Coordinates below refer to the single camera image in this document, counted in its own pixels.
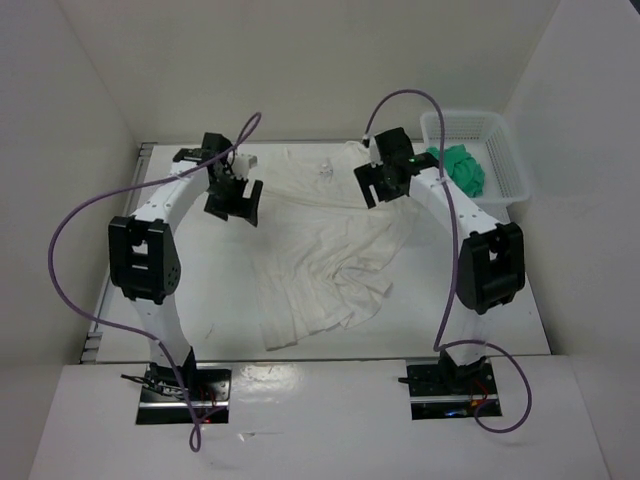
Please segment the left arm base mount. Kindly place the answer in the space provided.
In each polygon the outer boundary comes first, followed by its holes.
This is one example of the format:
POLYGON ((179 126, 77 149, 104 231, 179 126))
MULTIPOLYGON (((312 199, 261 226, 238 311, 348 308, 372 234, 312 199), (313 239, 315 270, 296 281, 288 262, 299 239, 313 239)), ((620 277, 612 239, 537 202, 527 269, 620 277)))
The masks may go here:
MULTIPOLYGON (((143 376, 121 374, 123 380, 141 387, 136 416, 137 425, 189 424, 184 395, 175 379, 153 380, 151 368, 143 376)), ((197 370, 189 388, 196 416, 205 424, 227 424, 231 393, 231 370, 204 368, 197 370)))

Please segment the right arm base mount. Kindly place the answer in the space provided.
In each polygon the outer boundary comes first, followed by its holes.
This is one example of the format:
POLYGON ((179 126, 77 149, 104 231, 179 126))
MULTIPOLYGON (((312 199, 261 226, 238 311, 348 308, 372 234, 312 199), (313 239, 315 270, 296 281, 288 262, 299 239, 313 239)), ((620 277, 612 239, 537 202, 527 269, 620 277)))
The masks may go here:
POLYGON ((502 415, 493 368, 486 356, 457 365, 448 353, 411 361, 397 379, 409 393, 413 420, 447 420, 502 415))

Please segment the white tank top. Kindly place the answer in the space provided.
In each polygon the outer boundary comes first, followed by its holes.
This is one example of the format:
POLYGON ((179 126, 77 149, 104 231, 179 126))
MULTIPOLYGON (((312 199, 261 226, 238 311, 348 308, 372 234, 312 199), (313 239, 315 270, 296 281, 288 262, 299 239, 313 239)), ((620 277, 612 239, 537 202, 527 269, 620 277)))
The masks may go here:
POLYGON ((265 163, 251 263, 268 351, 374 317, 392 289, 386 266, 420 208, 407 197, 370 209, 354 175, 368 164, 358 142, 332 156, 285 148, 265 163))

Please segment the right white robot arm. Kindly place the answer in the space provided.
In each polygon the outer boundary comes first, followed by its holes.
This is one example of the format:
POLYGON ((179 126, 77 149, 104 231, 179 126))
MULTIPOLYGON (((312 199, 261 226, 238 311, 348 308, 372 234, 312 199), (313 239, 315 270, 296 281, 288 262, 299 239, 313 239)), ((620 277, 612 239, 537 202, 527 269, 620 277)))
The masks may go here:
POLYGON ((366 135, 362 143, 370 160, 354 174, 367 206, 408 197, 451 236, 452 280, 434 349, 440 386, 460 393, 479 379, 486 362, 490 313, 524 287, 524 234, 483 211, 449 176, 445 153, 416 152, 403 128, 366 135))

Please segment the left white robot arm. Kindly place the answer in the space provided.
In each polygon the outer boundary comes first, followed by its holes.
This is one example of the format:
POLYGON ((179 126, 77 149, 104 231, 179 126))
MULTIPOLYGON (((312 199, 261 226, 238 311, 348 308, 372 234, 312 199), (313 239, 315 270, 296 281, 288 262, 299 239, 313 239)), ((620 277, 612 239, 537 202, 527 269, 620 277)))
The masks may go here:
POLYGON ((200 147, 180 149, 166 182, 132 214, 116 216, 108 226, 111 281, 151 336, 147 380, 180 400, 197 391, 199 375, 174 297, 181 280, 174 234, 201 195, 207 197, 205 212, 222 220, 237 217, 258 224, 263 183, 249 180, 258 159, 231 147, 223 135, 207 133, 200 147))

